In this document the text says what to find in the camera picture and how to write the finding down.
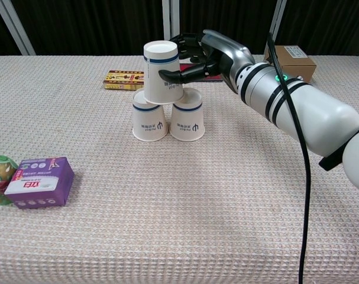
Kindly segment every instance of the blue stripe on cup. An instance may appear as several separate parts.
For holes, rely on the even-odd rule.
[[[149,63],[152,63],[152,64],[166,64],[166,63],[170,63],[172,61],[175,61],[177,58],[178,58],[178,54],[171,57],[171,58],[168,58],[168,59],[151,59],[150,58]],[[145,56],[144,56],[144,60],[146,62],[148,62],[148,58],[146,58]]]
[[[179,106],[177,106],[176,104],[173,104],[173,106],[178,109],[179,111],[196,111],[197,109],[199,109],[201,106],[203,105],[203,103],[201,103],[200,105],[198,105],[196,108],[180,108]]]
[[[145,112],[147,112],[147,111],[154,111],[155,109],[159,108],[160,105],[156,105],[156,106],[154,106],[154,107],[152,107],[152,108],[139,108],[138,106],[135,106],[135,105],[133,105],[133,107],[134,107],[135,109],[137,109],[138,111],[145,111]]]

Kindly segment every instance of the paper cup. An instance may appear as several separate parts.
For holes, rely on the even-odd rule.
[[[144,89],[133,94],[133,129],[134,137],[141,141],[153,142],[167,134],[167,123],[161,105],[154,105],[144,98]]]
[[[170,134],[180,141],[195,141],[204,135],[202,95],[196,89],[184,88],[184,96],[173,104]]]
[[[160,77],[159,70],[180,70],[176,43],[157,40],[144,45],[144,94],[146,101],[152,104],[179,101],[183,96],[182,85],[166,82]]]

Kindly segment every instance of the white label on box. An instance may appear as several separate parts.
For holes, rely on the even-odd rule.
[[[58,182],[59,178],[55,176],[31,176],[13,180],[7,186],[5,194],[53,191],[56,189]]]
[[[298,46],[285,46],[285,49],[292,56],[292,58],[307,58],[307,54]]]

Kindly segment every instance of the decorative ball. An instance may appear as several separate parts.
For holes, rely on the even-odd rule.
[[[9,157],[0,156],[0,205],[10,204],[11,201],[4,195],[18,165]]]

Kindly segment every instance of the black cable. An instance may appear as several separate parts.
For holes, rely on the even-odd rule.
[[[279,67],[279,62],[276,55],[275,45],[271,33],[269,33],[269,36],[267,37],[267,45],[269,47],[269,55],[274,63],[275,71],[278,75],[280,84],[283,89],[284,97],[287,100],[291,112],[291,116],[295,124],[295,129],[296,129],[297,137],[299,138],[300,146],[302,148],[304,164],[305,164],[306,188],[305,188],[305,204],[304,204],[303,240],[302,240],[302,250],[300,253],[299,275],[298,275],[298,282],[299,284],[302,284],[303,273],[304,273],[305,251],[307,247],[307,237],[308,237],[309,203],[311,199],[311,164],[309,163],[308,150],[303,135],[302,127],[300,126],[300,121],[299,118],[297,117],[296,109],[293,104],[291,94],[288,91],[286,82],[284,81],[283,72]]]

